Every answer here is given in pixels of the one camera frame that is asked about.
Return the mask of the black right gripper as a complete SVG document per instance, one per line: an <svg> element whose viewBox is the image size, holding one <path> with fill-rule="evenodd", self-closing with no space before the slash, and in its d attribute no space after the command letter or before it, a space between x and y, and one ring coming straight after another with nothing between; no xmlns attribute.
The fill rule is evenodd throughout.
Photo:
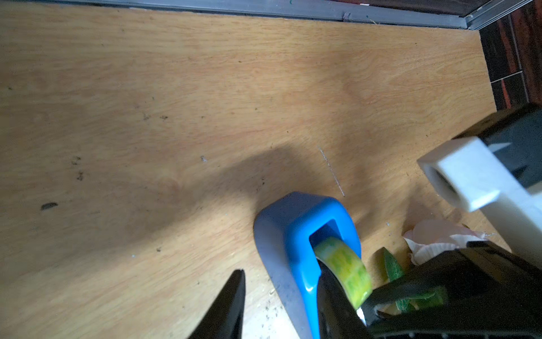
<svg viewBox="0 0 542 339"><path fill-rule="evenodd" d="M541 107L496 112L454 139L480 138L524 187L541 183Z"/></svg>

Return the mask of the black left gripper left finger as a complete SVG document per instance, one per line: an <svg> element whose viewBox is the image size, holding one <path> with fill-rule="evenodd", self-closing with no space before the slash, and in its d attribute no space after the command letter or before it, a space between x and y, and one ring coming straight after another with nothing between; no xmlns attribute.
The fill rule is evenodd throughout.
<svg viewBox="0 0 542 339"><path fill-rule="evenodd" d="M189 338L242 338L245 296L246 275L237 269Z"/></svg>

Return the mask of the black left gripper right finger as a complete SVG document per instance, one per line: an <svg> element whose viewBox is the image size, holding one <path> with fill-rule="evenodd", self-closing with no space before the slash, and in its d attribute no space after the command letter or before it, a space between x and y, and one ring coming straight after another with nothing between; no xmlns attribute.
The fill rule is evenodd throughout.
<svg viewBox="0 0 542 339"><path fill-rule="evenodd" d="M351 306L340 282L321 261L317 290L320 338L368 338L367 327Z"/></svg>

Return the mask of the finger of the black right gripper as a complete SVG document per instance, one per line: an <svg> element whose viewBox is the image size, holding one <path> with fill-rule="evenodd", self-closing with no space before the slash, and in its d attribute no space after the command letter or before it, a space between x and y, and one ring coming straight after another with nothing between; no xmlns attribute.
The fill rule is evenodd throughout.
<svg viewBox="0 0 542 339"><path fill-rule="evenodd" d="M429 292L443 292L443 304L377 311ZM541 270L492 242L469 242L375 289L362 309L375 338L540 338Z"/></svg>

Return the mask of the artificial flower bouquet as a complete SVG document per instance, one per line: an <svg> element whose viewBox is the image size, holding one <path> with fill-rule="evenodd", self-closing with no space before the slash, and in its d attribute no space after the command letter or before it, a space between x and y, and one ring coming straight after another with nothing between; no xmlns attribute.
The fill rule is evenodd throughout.
<svg viewBox="0 0 542 339"><path fill-rule="evenodd" d="M420 266L443 252L464 249L468 242L485 241L488 234L447 220L423 220L413 229L406 231L403 239L411 251L411 263ZM397 314L406 314L442 306L446 302L447 292L444 288L431 288L422 295L396 301L395 309Z"/></svg>

